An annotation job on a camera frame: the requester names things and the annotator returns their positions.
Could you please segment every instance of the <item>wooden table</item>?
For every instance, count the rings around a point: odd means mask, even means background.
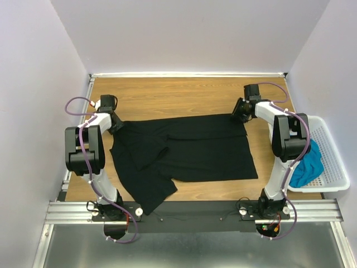
[[[137,121],[206,114],[231,113],[237,99],[244,95],[243,86],[258,82],[274,82],[285,86],[283,78],[96,78],[91,100],[102,94],[118,97],[117,115],[123,121]],[[260,94],[270,100],[284,99],[282,91],[272,85],[260,85]],[[281,107],[293,110],[288,101]],[[259,179],[184,183],[175,180],[178,191],[167,200],[237,200],[257,199],[267,184],[274,156],[269,141],[268,125],[262,119],[245,124],[248,140]],[[113,138],[103,134],[105,170],[124,201],[133,200],[122,187],[109,149]],[[319,193],[289,192],[291,199],[321,199]],[[72,173],[66,201],[95,200],[88,184]]]

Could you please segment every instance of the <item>black cloth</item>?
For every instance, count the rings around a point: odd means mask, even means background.
[[[177,190],[172,178],[258,178],[244,125],[230,114],[125,121],[113,136],[115,169],[145,214]]]

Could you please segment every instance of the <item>white wall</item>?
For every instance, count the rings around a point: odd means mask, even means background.
[[[357,256],[357,1],[331,0],[287,77],[299,112],[327,122],[351,179],[337,197]]]
[[[1,1],[0,267],[32,267],[64,175],[64,129],[78,121],[64,105],[87,85],[49,0]]]
[[[90,73],[289,71],[329,0],[52,0]]]

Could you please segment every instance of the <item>metal floor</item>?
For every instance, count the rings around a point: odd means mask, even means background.
[[[285,232],[291,223],[282,223]],[[344,267],[330,222],[298,222],[287,237],[258,233],[144,233],[132,244],[105,240],[101,225],[54,227],[45,266],[50,268]]]

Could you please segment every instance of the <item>blue cloth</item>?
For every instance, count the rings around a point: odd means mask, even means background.
[[[324,171],[321,162],[321,152],[314,140],[310,140],[311,150],[306,154],[295,168],[289,185],[294,188],[302,187],[315,180]]]

